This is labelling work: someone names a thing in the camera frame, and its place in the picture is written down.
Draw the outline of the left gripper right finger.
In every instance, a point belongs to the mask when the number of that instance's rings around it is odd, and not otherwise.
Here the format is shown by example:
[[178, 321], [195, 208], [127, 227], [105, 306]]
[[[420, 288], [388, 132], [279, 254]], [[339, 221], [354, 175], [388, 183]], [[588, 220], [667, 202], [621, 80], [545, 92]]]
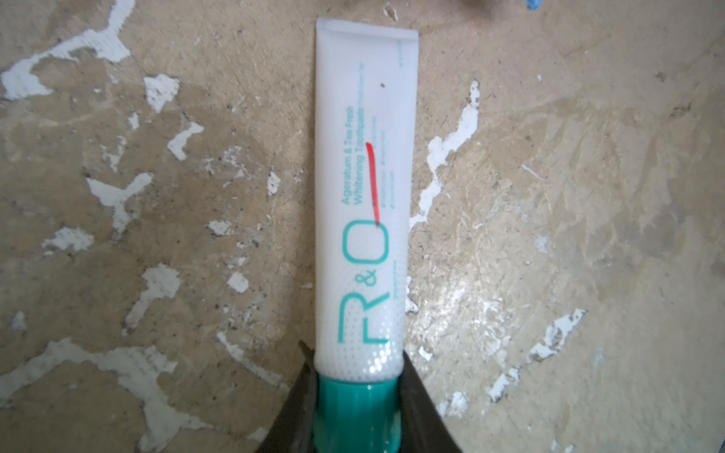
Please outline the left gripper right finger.
[[401, 411], [400, 452], [457, 452], [462, 449], [447, 430], [415, 366], [407, 353], [398, 379]]

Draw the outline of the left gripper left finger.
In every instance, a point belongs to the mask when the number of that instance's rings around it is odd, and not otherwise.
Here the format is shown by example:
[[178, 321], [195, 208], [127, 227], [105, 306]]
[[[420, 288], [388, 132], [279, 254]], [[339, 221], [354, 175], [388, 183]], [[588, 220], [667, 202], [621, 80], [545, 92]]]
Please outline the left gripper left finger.
[[256, 452], [313, 453], [313, 424], [318, 398], [318, 375], [313, 364], [313, 349], [298, 342], [305, 362], [272, 428]]

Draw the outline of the green cap toothpaste tube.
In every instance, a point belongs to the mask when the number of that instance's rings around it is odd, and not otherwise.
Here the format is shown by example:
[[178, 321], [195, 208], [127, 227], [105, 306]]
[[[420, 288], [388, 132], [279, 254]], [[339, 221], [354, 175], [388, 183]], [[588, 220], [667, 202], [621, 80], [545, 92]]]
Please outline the green cap toothpaste tube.
[[315, 25], [315, 370], [319, 452], [396, 452], [419, 36]]

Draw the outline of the blue microfiber cloth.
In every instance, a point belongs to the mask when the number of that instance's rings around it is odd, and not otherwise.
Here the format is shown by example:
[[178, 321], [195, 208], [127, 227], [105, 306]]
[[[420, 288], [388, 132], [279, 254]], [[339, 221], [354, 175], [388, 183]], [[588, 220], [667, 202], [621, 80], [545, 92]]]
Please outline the blue microfiber cloth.
[[536, 11], [540, 8], [542, 0], [526, 0], [526, 4], [529, 11]]

